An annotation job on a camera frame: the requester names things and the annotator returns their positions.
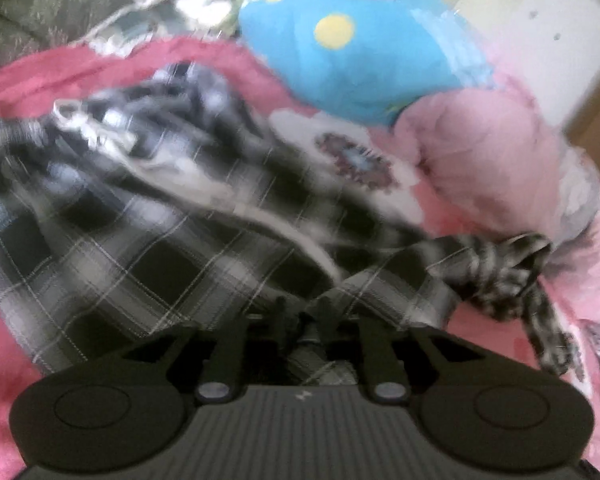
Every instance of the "pink bed sheet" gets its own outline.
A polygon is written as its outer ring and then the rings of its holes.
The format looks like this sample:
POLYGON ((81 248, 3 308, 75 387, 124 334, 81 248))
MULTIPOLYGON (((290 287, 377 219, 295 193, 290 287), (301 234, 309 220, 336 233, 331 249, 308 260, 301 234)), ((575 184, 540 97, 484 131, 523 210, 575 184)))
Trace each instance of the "pink bed sheet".
MULTIPOLYGON (((127 59, 99 57, 87 47, 58 48, 21 59, 0 69, 0 116, 45 114, 60 96, 83 98, 109 86, 130 85, 147 78, 163 65, 180 60, 196 60, 214 67, 266 117, 276 112, 279 119, 280 110, 290 111, 296 119, 299 116, 312 120, 318 116, 316 110, 296 102, 245 49, 231 43, 203 43, 186 38, 148 43, 127 59)), ((374 132, 365 130, 362 134, 371 147, 374 132)), ((394 163, 396 167, 402 164, 399 160, 394 163)), ((472 224, 440 200, 414 168, 401 168, 401 174, 408 180, 401 197, 416 203, 410 212, 419 214, 414 222, 435 235, 472 231, 472 224)), ((596 428, 585 458, 600 470, 600 364, 588 339, 580 333, 578 322, 571 315, 572 308, 560 298, 559 291, 550 286, 548 291, 564 317, 563 324, 574 333, 584 354, 587 369, 584 380, 573 376, 566 380, 578 387, 594 408, 596 428)), ((452 319, 450 332, 535 365, 520 322, 499 324, 462 306, 452 319)), ((8 430, 9 406, 17 394, 37 378, 37 372, 0 320, 0 480, 10 480, 23 465, 8 430)))

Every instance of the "black and white plaid shirt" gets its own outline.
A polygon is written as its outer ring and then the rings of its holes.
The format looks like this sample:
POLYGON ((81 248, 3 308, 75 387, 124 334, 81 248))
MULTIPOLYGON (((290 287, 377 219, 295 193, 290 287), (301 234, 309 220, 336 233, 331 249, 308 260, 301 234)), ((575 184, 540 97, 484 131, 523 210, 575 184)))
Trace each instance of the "black and white plaid shirt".
MULTIPOLYGON (((0 120, 0 311, 43 372, 190 320, 328 298, 402 330, 444 327, 460 299, 521 317, 541 367, 577 365, 536 282, 539 235, 429 240, 258 127, 224 78, 176 64, 128 89, 0 120)), ((299 381, 355 380, 313 346, 299 381)))

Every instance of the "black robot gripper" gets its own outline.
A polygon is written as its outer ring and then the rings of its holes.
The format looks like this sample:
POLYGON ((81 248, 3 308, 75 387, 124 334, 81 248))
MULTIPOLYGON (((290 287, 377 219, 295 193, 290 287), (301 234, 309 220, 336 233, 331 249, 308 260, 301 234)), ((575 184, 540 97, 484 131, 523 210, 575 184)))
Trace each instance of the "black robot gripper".
POLYGON ((282 313, 175 326, 53 374, 11 410, 22 480, 581 479, 589 403, 429 327, 317 322, 359 384, 298 386, 282 313))

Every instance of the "white wall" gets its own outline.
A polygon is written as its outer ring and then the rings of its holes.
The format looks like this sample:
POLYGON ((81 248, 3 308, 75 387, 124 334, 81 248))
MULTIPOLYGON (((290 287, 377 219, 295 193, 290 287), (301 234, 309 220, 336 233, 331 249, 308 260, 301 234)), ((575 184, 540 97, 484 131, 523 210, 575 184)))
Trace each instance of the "white wall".
POLYGON ((600 78, 600 0, 524 0, 490 37, 517 60, 551 124, 566 124, 600 78))

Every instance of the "blue pillow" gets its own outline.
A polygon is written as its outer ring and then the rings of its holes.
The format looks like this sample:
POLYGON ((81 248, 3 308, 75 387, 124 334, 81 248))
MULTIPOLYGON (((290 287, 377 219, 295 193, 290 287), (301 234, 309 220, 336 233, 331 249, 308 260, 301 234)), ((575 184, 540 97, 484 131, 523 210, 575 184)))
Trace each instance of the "blue pillow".
POLYGON ((297 98, 359 123, 392 124, 425 95, 493 84, 466 24, 439 0, 257 0, 238 21, 297 98))

